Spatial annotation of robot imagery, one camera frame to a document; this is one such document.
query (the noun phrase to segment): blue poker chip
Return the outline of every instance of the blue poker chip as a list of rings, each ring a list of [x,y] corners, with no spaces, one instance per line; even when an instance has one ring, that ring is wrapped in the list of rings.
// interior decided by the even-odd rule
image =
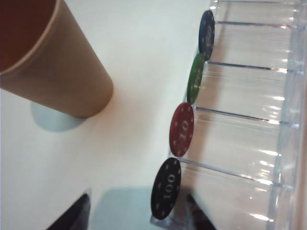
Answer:
[[[152,214],[157,219],[166,218],[176,202],[181,183],[180,162],[168,158],[155,178],[151,197]]]
[[[214,44],[214,16],[211,10],[205,11],[201,17],[200,31],[198,35],[198,47],[208,61]]]

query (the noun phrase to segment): printed number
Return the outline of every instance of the printed number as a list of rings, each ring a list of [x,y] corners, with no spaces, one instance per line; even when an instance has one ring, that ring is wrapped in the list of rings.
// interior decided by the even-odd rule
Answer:
[[[174,187],[173,187],[172,183],[175,181],[175,179],[176,179],[176,177],[173,174],[170,174],[168,176],[167,180],[168,180],[169,184],[167,184],[167,186],[165,187],[165,191],[167,193],[171,193],[173,191]],[[168,198],[171,198],[171,195],[164,195],[163,196],[163,199],[168,199]]]
[[[183,133],[180,133],[180,136],[179,136],[179,138],[181,138],[181,139],[183,139],[183,140],[186,140],[187,139],[187,134],[185,133],[187,130],[188,130],[188,128],[189,128],[189,123],[186,121],[186,120],[184,120],[183,122],[182,122],[182,124],[181,124],[181,127],[182,127],[182,129],[183,129]]]

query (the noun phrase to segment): cup rim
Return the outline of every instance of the cup rim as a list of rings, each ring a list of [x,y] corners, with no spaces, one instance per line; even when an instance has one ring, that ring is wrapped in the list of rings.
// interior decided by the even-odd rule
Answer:
[[[45,39],[50,34],[51,29],[58,17],[60,4],[61,4],[61,0],[55,1],[53,13],[50,17],[50,20],[48,21],[47,26],[45,27],[43,33],[41,34],[39,39],[36,41],[36,43],[32,46],[32,48],[25,55],[23,55],[21,59],[19,59],[17,62],[15,62],[13,65],[8,67],[7,69],[0,72],[0,77],[20,68],[25,62],[29,61],[30,58],[34,55],[34,53],[41,47]]]

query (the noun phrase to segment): red poker chip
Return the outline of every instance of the red poker chip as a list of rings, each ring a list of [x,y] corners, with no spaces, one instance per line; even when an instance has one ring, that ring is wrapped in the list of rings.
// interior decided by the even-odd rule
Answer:
[[[172,153],[182,157],[188,150],[194,129],[194,113],[191,105],[181,103],[174,112],[169,129],[169,146]]]

